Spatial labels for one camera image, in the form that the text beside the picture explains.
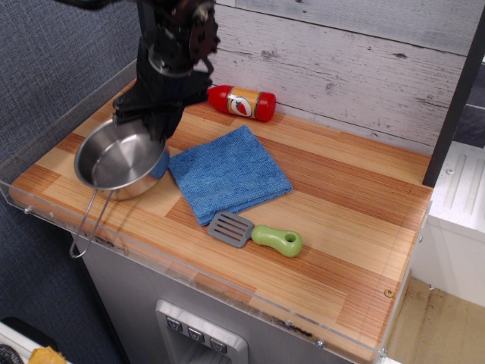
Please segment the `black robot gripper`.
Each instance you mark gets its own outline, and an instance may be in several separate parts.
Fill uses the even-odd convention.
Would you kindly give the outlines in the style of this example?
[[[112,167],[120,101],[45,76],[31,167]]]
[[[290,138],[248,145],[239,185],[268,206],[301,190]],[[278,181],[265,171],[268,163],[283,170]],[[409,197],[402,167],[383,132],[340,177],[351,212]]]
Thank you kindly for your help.
[[[152,141],[172,137],[185,107],[208,98],[212,74],[212,67],[178,75],[142,68],[137,71],[134,86],[113,102],[113,122],[141,121]]]

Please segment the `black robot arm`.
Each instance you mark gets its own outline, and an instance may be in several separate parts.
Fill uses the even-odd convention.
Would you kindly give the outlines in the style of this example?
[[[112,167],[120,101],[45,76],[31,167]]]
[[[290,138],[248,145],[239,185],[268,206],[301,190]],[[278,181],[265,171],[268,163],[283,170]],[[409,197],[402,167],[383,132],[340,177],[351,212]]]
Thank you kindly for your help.
[[[139,1],[136,82],[113,103],[116,125],[140,120],[152,140],[169,139],[184,108],[204,102],[220,39],[213,1]]]

